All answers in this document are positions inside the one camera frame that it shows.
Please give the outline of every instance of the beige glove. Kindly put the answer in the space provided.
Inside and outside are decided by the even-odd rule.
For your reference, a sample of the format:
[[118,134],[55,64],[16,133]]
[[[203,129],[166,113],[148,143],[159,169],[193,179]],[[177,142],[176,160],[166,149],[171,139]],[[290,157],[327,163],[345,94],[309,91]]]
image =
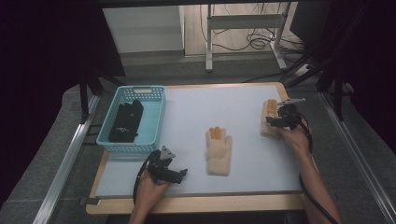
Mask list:
[[225,135],[225,130],[219,127],[210,128],[206,132],[207,171],[210,175],[228,175],[233,139]]
[[276,127],[271,127],[269,123],[267,123],[266,117],[277,117],[277,101],[274,99],[269,99],[264,101],[262,104],[262,129],[261,133],[263,136],[271,137],[271,138],[279,138],[280,134],[277,131]]

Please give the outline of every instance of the dark background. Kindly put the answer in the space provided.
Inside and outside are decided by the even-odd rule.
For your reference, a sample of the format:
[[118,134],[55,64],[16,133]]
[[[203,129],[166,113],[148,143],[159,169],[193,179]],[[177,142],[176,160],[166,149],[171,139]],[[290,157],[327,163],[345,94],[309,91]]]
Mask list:
[[396,1],[302,2],[290,30],[306,44],[312,59],[323,62],[339,43],[356,5],[368,7],[340,55],[351,103],[396,153]]
[[1,200],[19,181],[81,76],[124,76],[99,7],[0,3]]

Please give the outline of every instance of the aluminum rail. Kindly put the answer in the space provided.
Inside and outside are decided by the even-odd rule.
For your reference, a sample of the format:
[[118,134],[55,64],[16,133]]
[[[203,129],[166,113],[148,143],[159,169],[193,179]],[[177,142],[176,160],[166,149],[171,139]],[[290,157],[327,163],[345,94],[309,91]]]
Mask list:
[[329,96],[324,95],[322,92],[320,92],[319,97],[321,98],[322,102],[325,104],[333,123],[335,124],[338,132],[341,134],[341,137],[343,138],[353,161],[355,162],[359,171],[361,172],[364,181],[366,182],[369,190],[372,192],[376,203],[378,204],[379,208],[384,214],[385,219],[389,224],[395,224],[396,210],[392,200],[385,192],[385,189],[382,186],[382,184],[376,178],[374,172],[370,168],[370,165],[367,163],[366,159],[364,159],[363,154],[361,153],[358,145],[352,138],[352,135],[347,129],[345,123],[340,121],[339,118],[333,112],[332,101],[330,100]]
[[99,96],[93,96],[89,103],[89,116],[84,124],[79,124],[75,135],[69,145],[69,148],[64,155],[61,165],[59,166],[58,172],[52,180],[46,197],[41,204],[40,209],[35,217],[35,224],[48,223],[50,216],[52,215],[53,209],[58,201],[59,195],[64,188],[64,183],[70,174],[73,164],[78,155],[79,149],[84,141],[85,135],[90,128],[93,112],[100,100]]

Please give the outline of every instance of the black curtain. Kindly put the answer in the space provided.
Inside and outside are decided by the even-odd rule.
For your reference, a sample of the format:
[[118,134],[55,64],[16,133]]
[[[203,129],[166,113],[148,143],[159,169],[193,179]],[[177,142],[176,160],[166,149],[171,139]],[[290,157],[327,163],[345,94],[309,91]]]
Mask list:
[[1,203],[35,156],[81,76],[125,76],[94,2],[0,2]]
[[396,1],[370,3],[343,61],[351,102],[396,153]]

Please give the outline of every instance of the blue plastic basket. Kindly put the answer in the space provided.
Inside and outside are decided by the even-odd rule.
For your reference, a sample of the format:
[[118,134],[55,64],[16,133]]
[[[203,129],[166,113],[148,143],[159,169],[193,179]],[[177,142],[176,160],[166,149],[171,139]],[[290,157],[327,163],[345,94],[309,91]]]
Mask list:
[[[139,100],[143,105],[143,115],[133,143],[113,143],[108,137],[116,119],[120,104]],[[164,86],[121,86],[117,89],[107,111],[96,143],[109,151],[128,152],[132,155],[147,155],[159,148],[165,111]]]

